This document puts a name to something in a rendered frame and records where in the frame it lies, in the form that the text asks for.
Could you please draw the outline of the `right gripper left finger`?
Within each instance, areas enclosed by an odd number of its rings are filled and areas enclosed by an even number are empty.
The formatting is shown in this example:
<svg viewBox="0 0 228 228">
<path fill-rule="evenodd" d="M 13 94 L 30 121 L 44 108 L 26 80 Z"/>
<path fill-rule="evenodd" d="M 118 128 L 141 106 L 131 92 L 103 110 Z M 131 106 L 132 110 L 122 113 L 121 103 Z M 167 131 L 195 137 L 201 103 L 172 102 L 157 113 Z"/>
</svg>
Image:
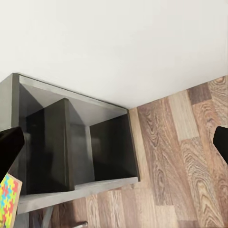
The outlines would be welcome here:
<svg viewBox="0 0 228 228">
<path fill-rule="evenodd" d="M 20 126 L 0 132 L 0 183 L 25 144 Z"/>
</svg>

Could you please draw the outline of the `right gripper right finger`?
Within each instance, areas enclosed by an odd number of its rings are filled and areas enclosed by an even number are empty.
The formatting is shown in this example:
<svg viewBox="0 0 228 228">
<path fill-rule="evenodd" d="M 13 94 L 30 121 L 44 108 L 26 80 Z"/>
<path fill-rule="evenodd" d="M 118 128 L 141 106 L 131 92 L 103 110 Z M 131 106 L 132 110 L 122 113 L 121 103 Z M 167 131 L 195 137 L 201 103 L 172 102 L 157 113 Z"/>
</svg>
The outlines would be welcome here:
<svg viewBox="0 0 228 228">
<path fill-rule="evenodd" d="M 216 128 L 213 144 L 228 165 L 228 128 L 221 126 Z"/>
</svg>

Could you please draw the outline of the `jigsaw puzzle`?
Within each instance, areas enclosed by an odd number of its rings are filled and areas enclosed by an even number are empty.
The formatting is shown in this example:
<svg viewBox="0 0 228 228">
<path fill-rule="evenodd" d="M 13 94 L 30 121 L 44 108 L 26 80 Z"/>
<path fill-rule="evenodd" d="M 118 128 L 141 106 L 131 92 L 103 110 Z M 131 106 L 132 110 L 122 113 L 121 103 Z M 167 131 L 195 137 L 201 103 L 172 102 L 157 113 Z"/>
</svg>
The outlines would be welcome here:
<svg viewBox="0 0 228 228">
<path fill-rule="evenodd" d="M 22 182 L 6 173 L 0 183 L 0 228 L 13 228 Z"/>
</svg>

